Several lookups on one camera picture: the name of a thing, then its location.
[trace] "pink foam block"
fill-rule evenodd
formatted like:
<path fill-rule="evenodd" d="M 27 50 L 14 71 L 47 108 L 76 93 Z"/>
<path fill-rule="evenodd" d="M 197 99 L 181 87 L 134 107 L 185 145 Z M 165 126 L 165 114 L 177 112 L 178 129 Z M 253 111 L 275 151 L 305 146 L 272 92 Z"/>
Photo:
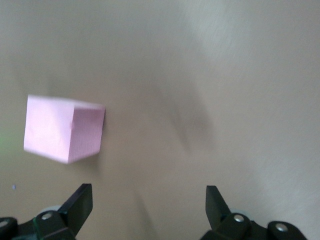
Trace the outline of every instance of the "pink foam block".
<path fill-rule="evenodd" d="M 97 154 L 104 117 L 100 104 L 29 95 L 24 150 L 65 164 Z"/>

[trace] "pink cube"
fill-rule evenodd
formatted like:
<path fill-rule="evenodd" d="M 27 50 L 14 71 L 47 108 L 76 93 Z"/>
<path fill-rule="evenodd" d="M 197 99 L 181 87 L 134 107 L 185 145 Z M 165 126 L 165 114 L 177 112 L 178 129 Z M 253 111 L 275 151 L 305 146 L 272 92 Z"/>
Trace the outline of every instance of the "pink cube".
<path fill-rule="evenodd" d="M 64 164 L 97 154 L 105 110 L 100 104 L 29 95 L 24 150 Z"/>

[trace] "white table surface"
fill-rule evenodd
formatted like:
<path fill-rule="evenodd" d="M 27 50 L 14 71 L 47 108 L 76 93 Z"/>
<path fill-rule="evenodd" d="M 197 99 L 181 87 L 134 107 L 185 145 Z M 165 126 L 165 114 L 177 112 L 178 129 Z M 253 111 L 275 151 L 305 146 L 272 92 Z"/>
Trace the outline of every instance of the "white table surface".
<path fill-rule="evenodd" d="M 100 154 L 24 152 L 28 94 L 105 105 Z M 319 239 L 319 1 L 1 1 L 0 114 L 2 217 L 92 183 L 77 239 L 197 240 L 216 185 Z"/>

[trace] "cube face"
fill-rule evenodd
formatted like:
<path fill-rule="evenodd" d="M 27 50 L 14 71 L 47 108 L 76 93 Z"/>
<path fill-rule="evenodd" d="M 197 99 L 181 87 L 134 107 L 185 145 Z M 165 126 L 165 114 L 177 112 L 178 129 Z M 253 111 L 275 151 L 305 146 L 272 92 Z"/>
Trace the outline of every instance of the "cube face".
<path fill-rule="evenodd" d="M 74 109 L 68 163 L 99 153 L 104 117 L 105 109 Z"/>
<path fill-rule="evenodd" d="M 29 95 L 24 150 L 65 164 L 96 154 L 104 116 L 100 104 Z"/>

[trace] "metal bolt head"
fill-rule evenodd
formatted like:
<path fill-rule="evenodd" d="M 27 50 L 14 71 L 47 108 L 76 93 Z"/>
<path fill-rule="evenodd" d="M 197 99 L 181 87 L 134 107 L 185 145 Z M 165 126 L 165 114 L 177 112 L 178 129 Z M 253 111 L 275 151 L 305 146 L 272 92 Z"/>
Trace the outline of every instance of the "metal bolt head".
<path fill-rule="evenodd" d="M 52 216 L 52 213 L 51 213 L 51 212 L 47 212 L 46 214 L 44 214 L 44 215 L 41 217 L 41 219 L 42 219 L 42 220 L 47 220 L 47 219 L 51 218 L 51 216 Z"/>
<path fill-rule="evenodd" d="M 278 229 L 280 232 L 288 232 L 288 228 L 283 223 L 277 223 L 275 225 L 276 229 Z"/>
<path fill-rule="evenodd" d="M 242 223 L 245 220 L 244 217 L 239 214 L 234 215 L 233 219 L 236 220 L 238 223 Z"/>
<path fill-rule="evenodd" d="M 3 220 L 2 222 L 0 222 L 0 228 L 4 227 L 7 224 L 8 224 L 8 221 L 7 220 Z"/>

